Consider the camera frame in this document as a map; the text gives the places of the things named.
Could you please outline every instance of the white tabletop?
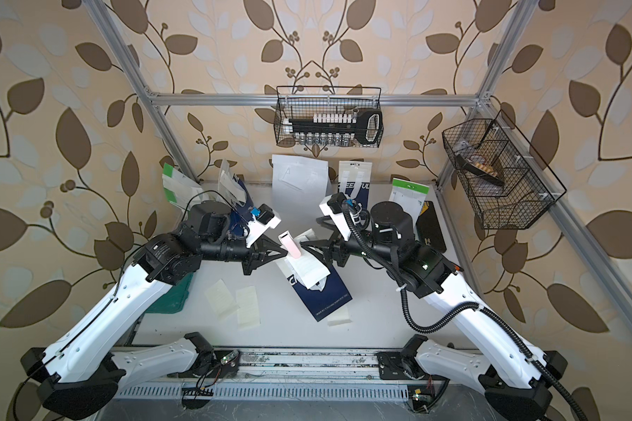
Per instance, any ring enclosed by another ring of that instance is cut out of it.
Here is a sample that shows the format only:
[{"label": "white tabletop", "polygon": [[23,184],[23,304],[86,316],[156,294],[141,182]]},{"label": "white tabletop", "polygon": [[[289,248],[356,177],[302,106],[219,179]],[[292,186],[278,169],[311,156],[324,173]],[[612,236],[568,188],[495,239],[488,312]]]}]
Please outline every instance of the white tabletop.
[{"label": "white tabletop", "polygon": [[[249,185],[256,206],[271,206],[271,186]],[[372,185],[368,208],[388,200],[391,185]],[[445,256],[458,263],[444,216],[438,206],[433,186],[427,200],[436,207],[440,229],[445,237]],[[313,228],[320,239],[330,231],[313,219],[284,218],[277,229],[268,231],[274,240],[290,230],[293,236]],[[396,282],[386,271],[374,270],[362,259],[352,256],[345,267],[337,267],[352,300],[346,304],[352,323],[329,327],[327,320],[314,320],[274,262],[244,276],[239,263],[204,261],[194,275],[189,298],[181,312],[174,315],[147,314],[143,317],[134,344],[156,345],[175,341],[184,334],[200,332],[214,346],[304,347],[304,348],[401,348],[415,332],[402,315]],[[260,308],[261,325],[239,330],[236,315],[219,321],[211,310],[205,291],[222,279],[236,296],[236,290],[254,285]],[[410,311],[420,325],[435,323],[441,314],[424,300],[408,294]],[[453,342],[457,348],[473,348],[472,343],[453,325],[448,324],[431,338],[443,344]]]}]

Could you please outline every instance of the floral wallpaper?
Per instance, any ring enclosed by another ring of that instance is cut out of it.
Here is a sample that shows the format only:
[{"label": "floral wallpaper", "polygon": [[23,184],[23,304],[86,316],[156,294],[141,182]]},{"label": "floral wallpaper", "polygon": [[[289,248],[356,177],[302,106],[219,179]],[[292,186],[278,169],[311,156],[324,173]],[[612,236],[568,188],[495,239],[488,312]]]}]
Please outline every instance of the floral wallpaper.
[{"label": "floral wallpaper", "polygon": [[[160,193],[169,156],[79,3],[0,0],[0,419],[23,353],[67,332],[177,217]],[[56,419],[35,389],[18,419]]]},{"label": "floral wallpaper", "polygon": [[[539,9],[494,105],[531,140],[539,164],[550,163],[565,199],[632,283],[632,0]],[[563,383],[590,420],[632,420],[632,335],[551,216],[525,231],[483,230],[455,177],[444,192],[488,304],[567,358]],[[548,416],[572,413],[556,395]]]}]

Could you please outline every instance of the black cable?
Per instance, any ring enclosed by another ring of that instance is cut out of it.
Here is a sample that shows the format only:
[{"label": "black cable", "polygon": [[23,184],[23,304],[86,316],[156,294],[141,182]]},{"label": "black cable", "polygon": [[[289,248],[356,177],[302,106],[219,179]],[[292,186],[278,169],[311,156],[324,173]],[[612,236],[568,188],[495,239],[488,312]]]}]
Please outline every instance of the black cable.
[{"label": "black cable", "polygon": [[225,203],[227,203],[227,205],[228,205],[230,208],[232,208],[232,210],[234,210],[234,208],[235,208],[235,207],[234,207],[234,206],[232,206],[232,204],[231,204],[231,203],[229,203],[229,201],[227,201],[227,199],[225,199],[225,198],[224,198],[224,196],[223,196],[223,195],[221,195],[218,191],[215,191],[215,190],[206,190],[206,191],[202,191],[201,193],[197,193],[196,195],[192,196],[192,198],[190,198],[190,199],[187,201],[187,204],[185,205],[185,211],[183,212],[183,217],[180,219],[180,222],[182,222],[182,221],[184,221],[184,220],[185,220],[185,215],[187,215],[187,209],[189,208],[190,203],[192,203],[192,201],[193,201],[195,198],[197,198],[197,197],[201,196],[201,195],[202,195],[202,194],[204,194],[204,193],[215,193],[215,194],[216,194],[216,195],[218,195],[218,196],[219,196],[222,200],[224,200],[224,201],[225,201]]},{"label": "black cable", "polygon": [[[351,233],[353,234],[354,238],[358,242],[358,245],[361,246],[361,249],[367,254],[368,257],[370,257],[372,260],[378,262],[385,269],[387,269],[387,271],[389,272],[391,277],[396,281],[396,283],[398,284],[399,287],[403,287],[404,282],[403,282],[403,280],[401,278],[401,275],[396,271],[396,268],[393,267],[393,265],[391,265],[386,260],[384,260],[381,257],[379,257],[379,255],[377,255],[377,253],[375,253],[367,245],[365,240],[362,238],[361,232],[358,230],[358,228],[353,223],[351,215],[349,214],[349,211],[350,211],[349,209],[350,209],[350,207],[349,207],[348,203],[346,201],[343,201],[342,202],[342,213],[344,214],[344,219],[346,221],[346,224],[349,227],[349,230],[351,230]],[[480,308],[480,304],[475,302],[475,301],[462,302],[461,304],[457,305],[456,307],[451,309],[449,312],[447,312],[447,314],[445,316],[443,316],[443,318],[440,319],[437,323],[435,323],[435,324],[433,324],[431,326],[424,327],[424,326],[416,324],[414,322],[414,320],[412,319],[412,316],[410,315],[410,309],[409,309],[409,306],[408,306],[408,301],[407,301],[407,291],[405,291],[405,289],[402,289],[400,291],[400,302],[402,304],[403,316],[405,317],[405,320],[407,321],[407,323],[410,325],[410,327],[412,327],[417,332],[424,333],[424,334],[434,333],[434,332],[437,332],[438,330],[442,329],[454,317],[456,317],[456,315],[458,315],[459,313],[461,313],[462,311],[464,311],[467,308],[471,308],[472,310],[478,310],[478,309],[481,310],[486,316],[488,316],[498,326],[500,326],[500,328],[502,328],[502,330],[510,337],[510,339],[518,347],[520,352],[522,352],[522,354],[527,358],[527,360],[530,360],[531,364],[534,367],[536,367],[536,369],[540,372],[540,374],[543,377],[545,377],[548,380],[548,382],[553,387],[555,387],[555,389],[559,392],[559,394],[564,398],[564,400],[566,400],[566,402],[569,404],[569,406],[573,409],[573,412],[575,413],[575,415],[579,419],[579,421],[587,421],[588,418],[585,416],[585,413],[583,413],[583,411],[580,408],[580,406],[578,405],[578,403],[576,403],[576,401],[573,399],[573,397],[571,396],[571,393],[569,393],[569,391],[567,391],[564,388],[564,386],[561,383],[559,383],[559,381],[557,381],[557,379],[547,370],[547,368],[545,366],[540,364],[540,362],[536,359],[536,357],[533,355],[533,353],[527,347],[527,345],[524,343],[524,341],[522,341],[520,336],[518,336],[518,334],[501,317],[499,317],[491,309],[489,309],[487,307]]]},{"label": "black cable", "polygon": [[365,260],[365,263],[367,263],[367,265],[368,265],[368,266],[370,266],[370,267],[371,267],[371,268],[373,268],[373,269],[376,269],[376,270],[381,270],[381,269],[383,269],[383,267],[376,267],[376,266],[372,266],[372,264],[370,263],[370,260],[368,260],[368,259],[366,259],[366,258],[364,258],[364,257],[363,257],[362,259],[363,259],[363,260]]}]

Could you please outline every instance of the black wire basket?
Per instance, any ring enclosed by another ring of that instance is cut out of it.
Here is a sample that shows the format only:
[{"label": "black wire basket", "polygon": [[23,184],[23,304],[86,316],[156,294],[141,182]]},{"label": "black wire basket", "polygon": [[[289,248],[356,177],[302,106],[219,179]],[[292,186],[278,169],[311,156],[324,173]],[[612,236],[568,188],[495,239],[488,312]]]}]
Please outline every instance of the black wire basket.
[{"label": "black wire basket", "polygon": [[274,134],[281,147],[294,145],[379,147],[384,131],[381,88],[277,86]]},{"label": "black wire basket", "polygon": [[[527,229],[567,191],[522,131],[529,150],[515,147],[506,134],[516,128],[509,122],[499,111],[494,119],[472,119],[443,131],[447,156],[486,230]],[[557,186],[546,186],[530,160],[547,169]]]}]

